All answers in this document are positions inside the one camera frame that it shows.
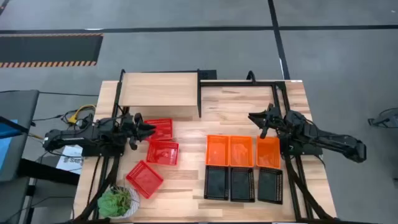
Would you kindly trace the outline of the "white printed paper sheet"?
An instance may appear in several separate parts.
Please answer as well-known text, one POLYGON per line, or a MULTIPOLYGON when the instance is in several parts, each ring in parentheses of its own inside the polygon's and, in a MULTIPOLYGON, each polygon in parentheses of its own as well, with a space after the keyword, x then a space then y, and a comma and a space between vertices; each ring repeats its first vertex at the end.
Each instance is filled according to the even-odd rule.
POLYGON ((80 175, 83 166, 81 154, 80 146, 65 146, 56 168, 80 175))

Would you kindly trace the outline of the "black metal table frame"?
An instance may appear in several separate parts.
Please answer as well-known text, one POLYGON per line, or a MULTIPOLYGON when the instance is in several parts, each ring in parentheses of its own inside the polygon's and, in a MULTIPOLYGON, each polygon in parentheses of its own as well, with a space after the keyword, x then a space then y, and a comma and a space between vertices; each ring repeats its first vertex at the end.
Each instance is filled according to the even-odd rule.
MULTIPOLYGON (((271 86, 252 85, 249 80, 202 80, 203 84, 215 82, 216 86, 201 88, 201 118, 177 112, 173 119, 173 141, 179 143, 176 166, 149 164, 163 177, 160 188, 150 199, 141 196, 141 205, 131 217, 111 222, 129 223, 217 223, 217 222, 292 222, 295 221, 285 163, 283 204, 207 200, 203 198, 205 186, 205 151, 208 134, 251 136, 253 147, 259 128, 248 119, 248 113, 264 111, 273 103, 271 86)), ((100 88, 96 117, 111 115, 118 81, 103 81, 100 88)), ((304 85, 301 80, 258 80, 259 82, 285 83, 290 108, 312 119, 304 85)), ((117 184, 140 161, 146 159, 147 143, 138 150, 126 146, 118 168, 117 184)), ((301 156, 307 187, 327 214, 337 217, 326 170, 314 156, 301 156)), ((88 193, 97 157, 85 159, 76 190, 73 210, 77 218, 88 200, 88 193)))

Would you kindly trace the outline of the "orange plastic mesh basket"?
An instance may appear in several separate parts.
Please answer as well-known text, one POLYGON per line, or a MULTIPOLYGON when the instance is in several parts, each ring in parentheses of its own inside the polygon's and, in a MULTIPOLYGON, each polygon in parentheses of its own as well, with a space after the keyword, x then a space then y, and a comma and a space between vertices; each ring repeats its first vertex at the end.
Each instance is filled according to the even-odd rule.
POLYGON ((280 141, 277 137, 256 139, 256 165, 271 169, 280 169, 280 141))
POLYGON ((231 136, 229 164, 232 167, 253 167, 252 137, 231 136))
POLYGON ((207 135, 205 164, 208 166, 229 166, 229 136, 207 135))

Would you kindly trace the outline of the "black floor stand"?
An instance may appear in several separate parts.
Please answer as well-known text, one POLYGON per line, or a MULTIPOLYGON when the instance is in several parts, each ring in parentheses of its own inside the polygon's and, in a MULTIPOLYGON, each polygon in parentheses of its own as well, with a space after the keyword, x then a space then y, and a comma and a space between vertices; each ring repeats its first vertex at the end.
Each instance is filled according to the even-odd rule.
POLYGON ((377 128, 398 129, 398 108, 389 108, 379 113, 376 118, 369 118, 368 124, 377 128))

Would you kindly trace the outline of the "black hazard-striped floor mat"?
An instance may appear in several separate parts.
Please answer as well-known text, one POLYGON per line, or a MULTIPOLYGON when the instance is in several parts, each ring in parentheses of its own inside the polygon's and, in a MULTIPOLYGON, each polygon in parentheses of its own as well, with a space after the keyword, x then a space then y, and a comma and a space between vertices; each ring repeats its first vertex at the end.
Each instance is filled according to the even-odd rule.
POLYGON ((103 34, 0 35, 0 68, 89 67, 103 34))

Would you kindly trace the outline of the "green succulent in white pot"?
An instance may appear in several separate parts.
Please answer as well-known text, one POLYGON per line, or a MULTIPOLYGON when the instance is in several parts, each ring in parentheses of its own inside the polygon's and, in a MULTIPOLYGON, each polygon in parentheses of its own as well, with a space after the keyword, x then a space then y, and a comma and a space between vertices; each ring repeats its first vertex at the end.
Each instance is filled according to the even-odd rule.
POLYGON ((136 190, 114 186, 98 199, 98 211, 104 218, 123 219, 133 216, 140 204, 140 196, 136 190))

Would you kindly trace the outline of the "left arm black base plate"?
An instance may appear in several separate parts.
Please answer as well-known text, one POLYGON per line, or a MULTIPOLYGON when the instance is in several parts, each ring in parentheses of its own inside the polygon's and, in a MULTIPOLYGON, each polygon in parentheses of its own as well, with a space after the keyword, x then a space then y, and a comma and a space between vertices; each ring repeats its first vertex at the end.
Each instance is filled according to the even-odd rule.
POLYGON ((80 146, 83 148, 82 156, 120 156, 124 152, 127 137, 116 135, 99 135, 96 139, 84 138, 80 146))

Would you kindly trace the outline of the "black desk beam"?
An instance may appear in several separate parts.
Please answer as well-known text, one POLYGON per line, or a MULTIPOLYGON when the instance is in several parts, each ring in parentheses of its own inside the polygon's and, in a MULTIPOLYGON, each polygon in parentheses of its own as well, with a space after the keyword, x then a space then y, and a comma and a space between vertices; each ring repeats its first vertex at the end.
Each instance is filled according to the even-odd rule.
POLYGON ((20 160, 16 174, 19 177, 30 177, 69 185, 78 185, 80 179, 79 174, 27 159, 20 160))

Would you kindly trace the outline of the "blue panel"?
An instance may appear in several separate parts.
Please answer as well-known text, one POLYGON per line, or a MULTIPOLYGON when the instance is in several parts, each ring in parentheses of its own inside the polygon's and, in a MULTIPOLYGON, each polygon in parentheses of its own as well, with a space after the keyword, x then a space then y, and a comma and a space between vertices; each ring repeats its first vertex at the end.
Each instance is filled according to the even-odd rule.
POLYGON ((14 129, 4 123, 0 123, 0 169, 4 164, 12 138, 20 133, 21 132, 18 129, 14 129))

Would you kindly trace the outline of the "black power box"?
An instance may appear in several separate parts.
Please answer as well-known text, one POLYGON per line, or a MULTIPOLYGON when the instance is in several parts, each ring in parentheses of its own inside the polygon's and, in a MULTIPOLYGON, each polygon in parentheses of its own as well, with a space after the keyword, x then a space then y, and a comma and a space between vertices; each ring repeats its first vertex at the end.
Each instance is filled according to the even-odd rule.
POLYGON ((216 80, 217 71, 216 70, 199 70, 198 75, 201 80, 216 80))

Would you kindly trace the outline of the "black plastic mesh basket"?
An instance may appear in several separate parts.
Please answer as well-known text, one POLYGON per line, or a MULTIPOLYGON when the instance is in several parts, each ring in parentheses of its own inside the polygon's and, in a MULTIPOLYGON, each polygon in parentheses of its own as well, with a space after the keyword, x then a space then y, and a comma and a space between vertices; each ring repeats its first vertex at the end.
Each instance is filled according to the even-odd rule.
POLYGON ((229 170, 223 166, 206 166, 204 199, 208 200, 228 200, 229 170))
POLYGON ((283 204, 283 172, 279 169, 260 168, 257 199, 262 202, 283 204))
POLYGON ((255 202, 253 168, 232 167, 230 183, 232 202, 255 202))

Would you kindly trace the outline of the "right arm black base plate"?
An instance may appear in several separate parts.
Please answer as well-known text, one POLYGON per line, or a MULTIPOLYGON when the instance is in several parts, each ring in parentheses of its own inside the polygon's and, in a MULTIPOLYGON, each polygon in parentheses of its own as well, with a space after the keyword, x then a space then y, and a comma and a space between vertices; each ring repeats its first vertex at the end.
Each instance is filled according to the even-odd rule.
POLYGON ((277 137, 280 140, 280 151, 283 156, 319 156, 323 154, 320 147, 293 138, 287 133, 278 132, 277 137))

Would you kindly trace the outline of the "grey desk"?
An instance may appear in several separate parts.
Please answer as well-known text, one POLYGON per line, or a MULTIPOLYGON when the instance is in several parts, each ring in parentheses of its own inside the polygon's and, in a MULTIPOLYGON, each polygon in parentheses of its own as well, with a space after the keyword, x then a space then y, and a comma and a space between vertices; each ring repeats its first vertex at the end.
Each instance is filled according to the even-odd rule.
MULTIPOLYGON (((38 90, 1 92, 0 116, 11 121, 17 121, 19 125, 30 129, 38 97, 38 90)), ((26 141, 26 133, 12 138, 4 164, 0 169, 0 182, 16 178, 16 171, 22 159, 26 141)))

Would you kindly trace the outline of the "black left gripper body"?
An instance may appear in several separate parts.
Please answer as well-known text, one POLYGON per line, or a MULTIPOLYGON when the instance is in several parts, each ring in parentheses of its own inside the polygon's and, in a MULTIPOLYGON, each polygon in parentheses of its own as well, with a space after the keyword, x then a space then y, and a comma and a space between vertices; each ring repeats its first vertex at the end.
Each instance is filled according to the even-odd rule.
POLYGON ((138 132, 139 124, 141 122, 142 115, 140 113, 136 113, 135 115, 131 115, 130 113, 126 113, 121 116, 121 132, 124 133, 127 138, 134 137, 137 141, 138 140, 138 132))

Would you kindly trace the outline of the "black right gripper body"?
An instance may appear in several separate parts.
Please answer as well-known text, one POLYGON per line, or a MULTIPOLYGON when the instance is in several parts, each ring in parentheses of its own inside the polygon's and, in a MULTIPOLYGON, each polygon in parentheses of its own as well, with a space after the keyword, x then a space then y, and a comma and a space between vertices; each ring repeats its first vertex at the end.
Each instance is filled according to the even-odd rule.
POLYGON ((265 120, 269 128, 282 132, 288 131, 285 121, 279 114, 279 107, 275 107, 273 104, 269 104, 265 112, 267 114, 265 120))

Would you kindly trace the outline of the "red plastic mesh basket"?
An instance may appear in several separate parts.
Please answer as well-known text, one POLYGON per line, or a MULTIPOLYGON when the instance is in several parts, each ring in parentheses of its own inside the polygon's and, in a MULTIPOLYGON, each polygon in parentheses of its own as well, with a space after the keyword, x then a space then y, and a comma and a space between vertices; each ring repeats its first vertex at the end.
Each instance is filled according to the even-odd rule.
POLYGON ((155 126, 155 133, 147 138, 148 141, 159 140, 159 141, 169 141, 173 139, 173 125, 172 119, 162 118, 162 119, 148 119, 144 121, 146 124, 155 126))
POLYGON ((151 164, 176 166, 179 144, 172 141, 150 141, 146 162, 151 164))
POLYGON ((126 180, 146 199, 149 199, 164 181, 164 179, 143 160, 140 160, 127 174, 126 180))

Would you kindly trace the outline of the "wooden shelf with black legs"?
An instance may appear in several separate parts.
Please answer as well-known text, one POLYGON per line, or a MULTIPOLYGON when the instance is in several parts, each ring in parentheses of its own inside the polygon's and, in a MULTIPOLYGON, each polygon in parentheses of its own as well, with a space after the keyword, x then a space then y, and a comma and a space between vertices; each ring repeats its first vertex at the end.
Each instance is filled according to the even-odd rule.
POLYGON ((198 72, 124 73, 118 105, 145 119, 201 118, 198 72))

